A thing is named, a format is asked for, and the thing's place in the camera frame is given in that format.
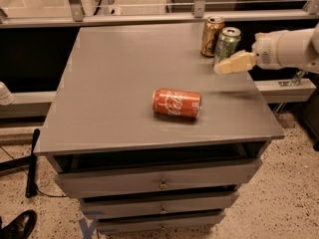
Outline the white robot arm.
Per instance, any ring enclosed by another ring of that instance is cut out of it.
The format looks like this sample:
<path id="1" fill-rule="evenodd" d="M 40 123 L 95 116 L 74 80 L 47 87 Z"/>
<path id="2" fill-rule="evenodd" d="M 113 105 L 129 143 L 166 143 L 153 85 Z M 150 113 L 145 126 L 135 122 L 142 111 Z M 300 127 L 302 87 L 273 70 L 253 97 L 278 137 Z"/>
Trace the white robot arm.
<path id="1" fill-rule="evenodd" d="M 254 66 L 263 70 L 297 68 L 319 73 L 319 25 L 302 30 L 257 33 L 250 52 L 236 52 L 216 63 L 220 75 L 247 72 Z"/>

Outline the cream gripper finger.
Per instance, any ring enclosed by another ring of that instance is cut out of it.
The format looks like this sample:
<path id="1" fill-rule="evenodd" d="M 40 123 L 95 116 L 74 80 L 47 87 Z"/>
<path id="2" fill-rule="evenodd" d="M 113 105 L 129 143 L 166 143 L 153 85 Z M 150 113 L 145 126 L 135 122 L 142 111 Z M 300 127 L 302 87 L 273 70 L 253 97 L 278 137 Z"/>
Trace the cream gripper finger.
<path id="1" fill-rule="evenodd" d="M 219 75 L 227 75 L 250 71 L 255 65 L 254 54 L 242 50 L 217 63 L 213 69 Z"/>

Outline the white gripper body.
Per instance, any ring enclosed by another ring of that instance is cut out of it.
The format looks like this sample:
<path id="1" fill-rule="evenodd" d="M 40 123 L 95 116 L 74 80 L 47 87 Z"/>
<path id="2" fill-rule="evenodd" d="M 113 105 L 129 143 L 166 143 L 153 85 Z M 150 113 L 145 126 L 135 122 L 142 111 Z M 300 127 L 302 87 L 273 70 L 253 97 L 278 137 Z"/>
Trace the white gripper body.
<path id="1" fill-rule="evenodd" d="M 252 53 L 255 55 L 256 65 L 265 70 L 279 70 L 281 65 L 277 59 L 277 47 L 282 31 L 270 33 L 257 33 L 252 45 Z"/>

